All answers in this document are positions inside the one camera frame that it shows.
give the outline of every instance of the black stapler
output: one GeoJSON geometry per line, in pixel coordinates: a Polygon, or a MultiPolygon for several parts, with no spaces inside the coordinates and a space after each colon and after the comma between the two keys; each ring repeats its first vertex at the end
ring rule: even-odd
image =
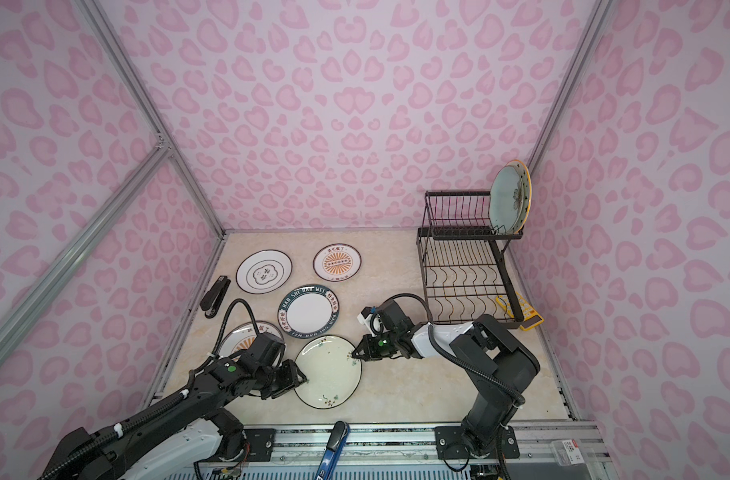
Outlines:
{"type": "Polygon", "coordinates": [[[224,301],[226,290],[229,288],[231,280],[226,275],[221,275],[213,284],[210,290],[200,300],[200,308],[205,312],[205,318],[213,318],[221,308],[221,302],[224,301]]]}

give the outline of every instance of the dish rack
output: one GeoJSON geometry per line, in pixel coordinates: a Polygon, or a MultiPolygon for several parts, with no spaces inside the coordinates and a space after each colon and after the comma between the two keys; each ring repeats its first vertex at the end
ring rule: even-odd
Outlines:
{"type": "Polygon", "coordinates": [[[488,313],[507,328],[519,328],[523,310],[504,252],[524,230],[502,234],[502,226],[491,225],[487,190],[427,191],[424,200],[416,243],[423,293],[435,323],[463,323],[488,313]]]}

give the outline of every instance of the light blue plate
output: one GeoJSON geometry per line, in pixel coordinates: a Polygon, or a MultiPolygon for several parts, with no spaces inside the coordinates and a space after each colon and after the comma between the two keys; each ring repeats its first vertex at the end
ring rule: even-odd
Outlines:
{"type": "Polygon", "coordinates": [[[522,202],[516,201],[521,188],[517,170],[507,165],[495,176],[490,189],[490,224],[497,234],[511,234],[517,224],[522,202]]]}

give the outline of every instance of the plate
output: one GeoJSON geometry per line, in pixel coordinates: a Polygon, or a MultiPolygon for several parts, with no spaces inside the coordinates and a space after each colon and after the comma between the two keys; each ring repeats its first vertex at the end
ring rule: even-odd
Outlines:
{"type": "MultiPolygon", "coordinates": [[[[260,333],[269,332],[272,335],[282,338],[282,332],[276,325],[272,325],[270,322],[256,323],[258,324],[258,331],[260,333]]],[[[253,330],[253,324],[250,322],[243,323],[226,335],[224,341],[221,342],[221,348],[218,349],[218,355],[230,356],[238,350],[247,349],[254,340],[256,340],[256,332],[253,330]]]]}
{"type": "Polygon", "coordinates": [[[314,256],[314,273],[322,280],[341,282],[351,278],[362,265],[360,252],[351,245],[328,245],[314,256]]]}
{"type": "Polygon", "coordinates": [[[506,165],[495,176],[490,189],[488,216],[496,234],[511,234],[522,211],[522,192],[519,172],[512,165],[506,165]]]}
{"type": "Polygon", "coordinates": [[[519,175],[519,191],[520,195],[519,198],[522,202],[522,207],[519,212],[519,216],[517,217],[517,221],[515,222],[514,228],[512,229],[513,234],[516,234],[520,230],[523,229],[523,225],[525,225],[525,221],[528,219],[528,214],[530,213],[530,198],[531,198],[531,188],[532,185],[530,183],[530,172],[528,172],[528,167],[519,160],[512,160],[507,165],[512,166],[517,170],[517,175],[519,175]]]}
{"type": "Polygon", "coordinates": [[[288,335],[311,339],[328,331],[338,318],[338,297],[324,285],[304,285],[280,303],[277,319],[288,335]]]}
{"type": "Polygon", "coordinates": [[[246,258],[237,268],[237,284],[248,293],[269,293],[285,283],[293,262],[280,250],[262,250],[246,258]]]}
{"type": "Polygon", "coordinates": [[[352,358],[354,345],[339,336],[326,335],[307,343],[296,365],[309,379],[296,387],[296,395],[310,407],[334,408],[352,396],[360,385],[363,366],[352,358]]]}

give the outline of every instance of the pink heart pattern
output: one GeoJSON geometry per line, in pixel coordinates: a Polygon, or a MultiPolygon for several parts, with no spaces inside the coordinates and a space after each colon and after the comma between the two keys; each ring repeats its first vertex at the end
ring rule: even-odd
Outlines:
{"type": "Polygon", "coordinates": [[[729,70],[730,2],[620,2],[512,244],[622,478],[730,478],[729,70]]]}
{"type": "MultiPolygon", "coordinates": [[[[33,217],[14,212],[7,230],[31,240],[33,217]]],[[[35,478],[66,433],[140,407],[213,245],[164,164],[0,369],[0,476],[35,478]]]]}
{"type": "Polygon", "coordinates": [[[81,18],[0,2],[0,318],[155,142],[81,18]]]}
{"type": "Polygon", "coordinates": [[[221,222],[240,230],[415,226],[425,190],[489,188],[532,150],[590,12],[571,0],[247,2],[239,14],[234,1],[103,3],[221,222]],[[391,168],[394,154],[408,162],[391,168]],[[255,194],[255,182],[274,187],[255,194]],[[402,193],[370,195],[379,182],[402,193]]]}

